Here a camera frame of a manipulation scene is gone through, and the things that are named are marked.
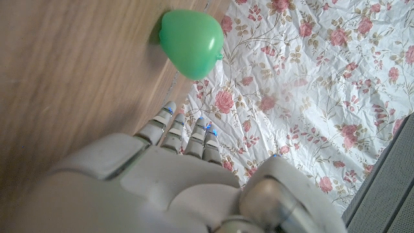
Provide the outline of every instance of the white fabric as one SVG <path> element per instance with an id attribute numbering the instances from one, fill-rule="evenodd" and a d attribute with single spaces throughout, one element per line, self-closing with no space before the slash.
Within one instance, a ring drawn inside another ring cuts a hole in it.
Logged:
<path id="1" fill-rule="evenodd" d="M 282 154 L 342 213 L 413 110 L 413 4 L 233 1 L 224 59 L 181 109 L 184 140 L 206 117 L 241 184 Z"/>

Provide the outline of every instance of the robot finger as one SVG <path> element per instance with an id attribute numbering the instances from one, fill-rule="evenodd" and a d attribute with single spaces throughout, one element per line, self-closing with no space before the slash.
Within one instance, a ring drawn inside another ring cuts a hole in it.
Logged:
<path id="1" fill-rule="evenodd" d="M 170 150 L 174 153 L 178 153 L 182 140 L 182 129 L 184 128 L 185 116 L 178 114 L 167 132 L 166 138 L 162 141 L 161 147 Z"/>
<path id="2" fill-rule="evenodd" d="M 134 136 L 141 137 L 148 141 L 152 145 L 157 145 L 161 139 L 162 134 L 168 122 L 171 120 L 175 111 L 176 105 L 174 102 L 168 102 L 158 112 L 154 118 L 152 118 L 141 130 Z"/>
<path id="3" fill-rule="evenodd" d="M 204 138 L 206 136 L 206 123 L 207 121 L 200 117 L 193 129 L 193 133 L 188 141 L 187 148 L 184 151 L 185 155 L 192 155 L 196 158 L 202 158 L 202 152 L 204 150 Z"/>
<path id="4" fill-rule="evenodd" d="M 207 126 L 206 138 L 204 139 L 204 152 L 202 159 L 221 166 L 221 156 L 219 154 L 219 145 L 217 143 L 217 131 L 214 126 Z"/>

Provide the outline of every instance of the green heart-shaped object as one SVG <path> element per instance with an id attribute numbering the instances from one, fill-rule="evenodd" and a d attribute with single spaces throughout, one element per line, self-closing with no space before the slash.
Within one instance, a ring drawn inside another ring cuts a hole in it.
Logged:
<path id="1" fill-rule="evenodd" d="M 204 78 L 223 58 L 223 32 L 212 16 L 173 10 L 162 17 L 161 47 L 177 70 L 191 80 Z"/>

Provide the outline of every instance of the wooden table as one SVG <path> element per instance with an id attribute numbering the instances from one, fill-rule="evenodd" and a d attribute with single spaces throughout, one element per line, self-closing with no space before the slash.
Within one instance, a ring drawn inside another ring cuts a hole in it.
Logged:
<path id="1" fill-rule="evenodd" d="M 179 109 L 192 82 L 160 48 L 160 19 L 186 8 L 220 21 L 229 2 L 0 1 L 0 220 L 64 156 L 132 135 L 168 100 Z"/>

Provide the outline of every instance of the crumpled fabric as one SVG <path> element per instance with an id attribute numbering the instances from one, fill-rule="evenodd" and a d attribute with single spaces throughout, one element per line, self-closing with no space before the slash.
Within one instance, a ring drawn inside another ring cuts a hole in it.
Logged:
<path id="1" fill-rule="evenodd" d="M 180 110 L 184 141 L 205 117 L 241 185 L 281 155 L 342 213 L 413 111 L 413 5 L 233 1 L 224 59 Z"/>

